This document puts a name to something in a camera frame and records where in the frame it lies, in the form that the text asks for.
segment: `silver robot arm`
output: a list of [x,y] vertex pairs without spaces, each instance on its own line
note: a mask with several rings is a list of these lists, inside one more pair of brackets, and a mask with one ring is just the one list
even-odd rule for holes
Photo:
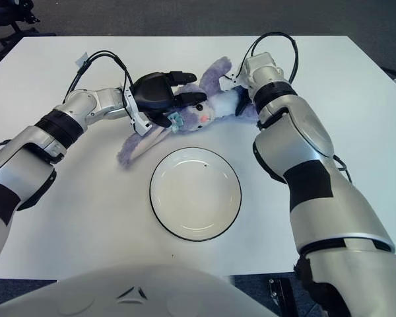
[[58,163],[88,125],[126,116],[119,89],[75,90],[37,124],[0,150],[0,252],[13,214],[29,208],[53,184]]
[[169,127],[172,123],[165,113],[207,99],[201,92],[174,96],[172,87],[196,80],[192,73],[155,72],[141,77],[129,88],[123,85],[123,91],[118,88],[74,90],[64,103],[9,141],[0,150],[0,252],[9,235],[14,212],[35,205],[45,194],[56,177],[53,164],[62,160],[66,150],[89,125],[129,116],[139,135],[152,127],[151,121]]
[[270,54],[247,58],[240,78],[259,113],[254,155],[290,189],[303,286],[332,316],[396,316],[395,245],[336,167],[320,120]]

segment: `floor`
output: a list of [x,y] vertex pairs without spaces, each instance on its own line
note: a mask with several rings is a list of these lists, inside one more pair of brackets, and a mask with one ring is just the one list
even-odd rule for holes
[[[347,35],[377,64],[396,70],[396,0],[34,0],[35,27],[60,36]],[[0,28],[0,37],[10,27]],[[320,316],[317,306],[292,280],[300,316]],[[267,306],[266,275],[238,281]],[[0,280],[0,302],[47,281]]]

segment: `teal ribbon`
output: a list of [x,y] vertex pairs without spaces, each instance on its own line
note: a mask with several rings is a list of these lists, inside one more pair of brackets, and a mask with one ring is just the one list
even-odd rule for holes
[[174,133],[177,133],[179,131],[179,128],[183,126],[182,116],[178,112],[174,112],[172,114],[169,114],[167,118],[172,122],[170,128],[172,128],[172,131]]

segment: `purple plush bunny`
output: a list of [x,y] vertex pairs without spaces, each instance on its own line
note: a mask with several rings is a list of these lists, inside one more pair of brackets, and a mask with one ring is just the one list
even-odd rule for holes
[[[151,130],[142,137],[137,133],[131,135],[117,154],[119,163],[127,168],[132,160],[172,133],[191,133],[204,128],[217,119],[234,115],[244,88],[238,87],[224,92],[221,91],[218,82],[231,68],[232,63],[230,60],[227,57],[222,57],[204,72],[199,86],[187,84],[180,87],[176,94],[183,92],[205,92],[207,94],[207,101],[196,106],[177,110],[170,114],[168,117],[173,124],[167,129],[154,124]],[[257,122],[258,115],[250,101],[239,118],[249,120],[253,123]]]

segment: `white plate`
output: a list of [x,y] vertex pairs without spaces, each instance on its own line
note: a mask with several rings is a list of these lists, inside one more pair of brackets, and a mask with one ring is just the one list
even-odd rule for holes
[[165,157],[150,183],[157,219],[172,234],[190,241],[226,231],[238,216],[241,198],[238,177],[229,163],[196,147]]

